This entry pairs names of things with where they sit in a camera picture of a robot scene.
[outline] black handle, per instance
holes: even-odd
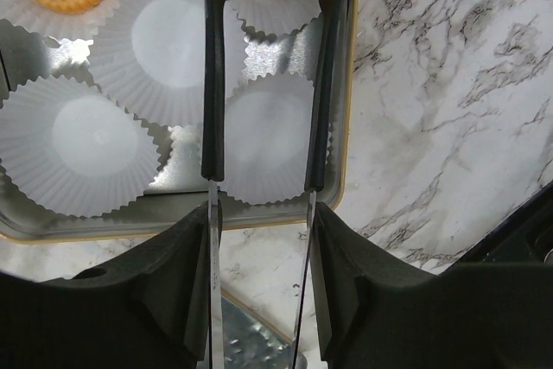
[[[206,78],[201,175],[225,179],[225,33],[226,0],[206,0]]]
[[[324,26],[313,96],[308,165],[305,177],[306,192],[320,192],[325,186],[334,60],[338,48],[338,25],[343,2],[344,0],[319,0],[324,16]]]

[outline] white cupcake liner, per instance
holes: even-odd
[[[228,100],[225,180],[220,189],[263,205],[303,193],[313,83],[298,74],[250,81]]]
[[[289,34],[321,13],[319,0],[229,0],[246,26],[265,34]]]
[[[90,40],[98,33],[98,27],[113,15],[120,0],[102,0],[86,12],[68,15],[55,12],[35,0],[0,0],[0,19],[7,19],[14,26],[28,32],[51,36],[57,40]]]
[[[75,80],[19,86],[0,110],[6,175],[56,213],[97,216],[128,205],[154,180],[158,156],[139,121]]]
[[[226,91],[242,79],[245,33],[225,9]],[[204,0],[123,0],[100,28],[90,71],[112,99],[140,118],[168,126],[203,119]]]

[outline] metal tin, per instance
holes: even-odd
[[[255,316],[228,293],[223,293],[223,326],[225,368],[239,369],[259,367],[263,369],[287,369],[290,346],[274,328]],[[296,369],[306,369],[308,361],[300,354]],[[207,369],[205,363],[198,369]]]
[[[319,200],[335,207],[345,184],[347,135],[353,73],[353,49],[358,0],[342,10],[339,37],[344,46],[336,62],[333,90],[332,149],[328,158],[325,190]],[[280,37],[261,38],[247,34],[245,79],[291,71],[313,79],[321,39],[321,18],[301,31]],[[66,75],[93,85],[87,70],[88,43],[56,41],[29,34],[0,20],[0,99],[10,90],[38,77]],[[171,139],[167,128],[147,124],[159,145],[163,169],[147,194],[127,207],[100,218],[71,218],[38,207],[19,192],[10,179],[0,176],[0,233],[22,243],[80,239],[110,239],[159,233],[206,199],[207,183],[200,178],[197,152],[198,131],[194,127],[174,131],[174,157],[168,162]],[[305,220],[307,195],[264,206],[250,206],[221,195],[225,229],[283,225]]]

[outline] tongs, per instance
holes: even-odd
[[[296,368],[300,334],[302,331],[303,303],[308,277],[311,236],[315,220],[317,193],[325,186],[325,168],[327,164],[327,143],[330,126],[331,91],[334,83],[334,63],[338,45],[340,13],[345,0],[319,0],[323,14],[321,50],[315,78],[315,94],[311,114],[311,133],[309,138],[308,164],[305,178],[305,191],[309,193],[307,237],[303,253],[300,295],[296,311],[296,323],[292,338],[289,369]]]
[[[204,91],[204,131],[201,175],[209,180],[209,367],[223,369],[223,312],[219,269],[219,208],[217,182],[225,179],[225,34],[223,9],[226,0],[206,0],[206,79]]]

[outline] marble countertop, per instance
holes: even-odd
[[[337,213],[445,270],[553,180],[553,0],[359,0],[346,192]],[[0,268],[72,277],[141,239],[0,240]],[[224,232],[224,288],[286,334],[304,226]],[[302,349],[321,363],[309,290]]]

